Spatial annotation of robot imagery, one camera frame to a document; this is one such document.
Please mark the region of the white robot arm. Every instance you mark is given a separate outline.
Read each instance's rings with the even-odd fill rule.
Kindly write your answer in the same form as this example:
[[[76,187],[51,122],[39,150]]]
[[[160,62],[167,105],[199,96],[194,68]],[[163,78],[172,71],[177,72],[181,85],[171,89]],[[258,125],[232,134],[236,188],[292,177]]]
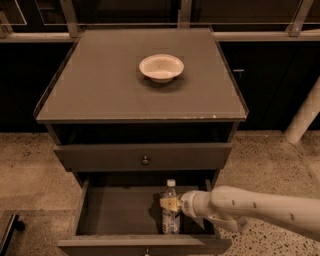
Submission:
[[[212,191],[188,191],[160,199],[164,209],[181,210],[185,216],[202,218],[230,232],[243,232],[249,218],[265,221],[320,241],[320,200],[252,192],[232,186]]]

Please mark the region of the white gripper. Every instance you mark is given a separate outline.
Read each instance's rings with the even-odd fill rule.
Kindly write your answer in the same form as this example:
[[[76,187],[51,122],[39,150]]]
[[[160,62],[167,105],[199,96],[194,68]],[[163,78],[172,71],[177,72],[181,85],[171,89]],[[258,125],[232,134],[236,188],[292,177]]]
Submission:
[[[181,209],[186,216],[193,218],[207,218],[212,214],[210,192],[189,191],[181,196],[180,202],[177,197],[161,198],[160,206],[173,212]]]

